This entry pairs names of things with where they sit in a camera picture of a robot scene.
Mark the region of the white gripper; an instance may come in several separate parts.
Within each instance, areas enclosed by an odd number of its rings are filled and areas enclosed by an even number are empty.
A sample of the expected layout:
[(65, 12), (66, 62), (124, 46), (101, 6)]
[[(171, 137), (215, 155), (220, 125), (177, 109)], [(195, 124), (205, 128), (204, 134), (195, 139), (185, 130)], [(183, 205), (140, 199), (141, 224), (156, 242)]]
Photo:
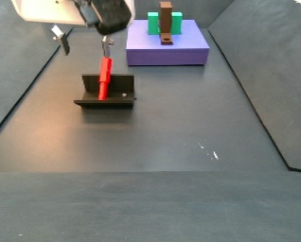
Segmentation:
[[(13, 0), (19, 16), (30, 22), (85, 25), (86, 19), (81, 13), (81, 6), (89, 7), (102, 16), (102, 6), (110, 0)], [(51, 28), (54, 40), (60, 42), (66, 55), (70, 54), (68, 35), (58, 25)], [(105, 56), (110, 57), (110, 47), (114, 40), (110, 35), (102, 38)]]

